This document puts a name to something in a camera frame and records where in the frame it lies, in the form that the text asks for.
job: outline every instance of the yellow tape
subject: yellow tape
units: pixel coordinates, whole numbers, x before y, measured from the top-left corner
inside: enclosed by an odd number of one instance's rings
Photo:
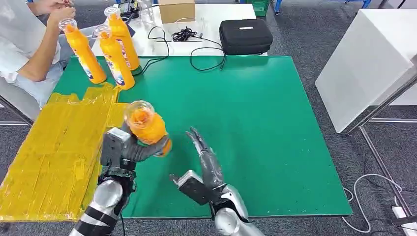
[[[1,221],[77,220],[101,171],[103,133],[121,126],[126,104],[109,83],[75,94],[54,93],[22,143],[0,186]]]

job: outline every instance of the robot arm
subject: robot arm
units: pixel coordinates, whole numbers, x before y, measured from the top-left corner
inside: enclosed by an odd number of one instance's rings
[[[126,124],[104,134],[100,163],[103,166],[92,202],[70,236],[107,236],[113,231],[129,196],[135,191],[136,163],[163,149],[168,137],[155,145],[137,144]]]
[[[186,132],[199,157],[203,179],[193,170],[171,179],[178,189],[200,205],[209,203],[217,231],[225,236],[264,236],[249,222],[245,203],[238,190],[224,181],[221,167],[213,150],[196,129]]]

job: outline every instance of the orange juice bottle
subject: orange juice bottle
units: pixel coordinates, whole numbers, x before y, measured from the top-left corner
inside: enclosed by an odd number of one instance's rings
[[[133,87],[135,85],[135,79],[129,67],[127,67],[120,44],[112,36],[110,27],[107,25],[99,25],[94,29],[94,34],[100,39],[101,50],[117,86],[122,90],[128,90]]]
[[[112,29],[112,34],[115,40],[120,44],[123,57],[126,60],[127,66],[130,70],[135,70],[139,67],[139,58],[133,47],[132,37],[130,36],[127,25],[120,17],[120,9],[115,6],[107,7],[104,14],[109,19],[109,25]]]
[[[74,19],[63,19],[59,23],[59,28],[64,31],[66,40],[71,46],[78,61],[89,77],[90,81],[99,84],[107,78],[101,65],[89,46],[89,41],[77,28]]]
[[[144,145],[156,144],[168,132],[162,117],[155,112],[153,106],[145,101],[135,101],[126,107],[124,120],[138,140]],[[172,148],[172,141],[169,139],[164,148],[154,156],[164,157]]]

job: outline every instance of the black case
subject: black case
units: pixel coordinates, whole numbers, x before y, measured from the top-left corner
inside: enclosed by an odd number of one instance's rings
[[[272,44],[272,33],[261,19],[222,21],[219,30],[227,55],[262,54]]]

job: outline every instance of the green cutting mat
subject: green cutting mat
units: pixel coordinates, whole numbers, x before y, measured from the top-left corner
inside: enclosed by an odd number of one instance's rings
[[[221,61],[193,59],[200,67]],[[99,60],[114,84],[104,58]],[[184,134],[190,126],[211,145],[250,216],[352,214],[290,57],[227,57],[222,71],[210,72],[193,69],[189,57],[169,57],[135,79],[119,102],[150,102],[166,122],[173,149],[137,165],[138,190],[124,217],[210,216],[208,206],[194,203],[169,180],[169,174],[201,172]],[[55,92],[82,98],[88,86],[93,84],[72,58]]]

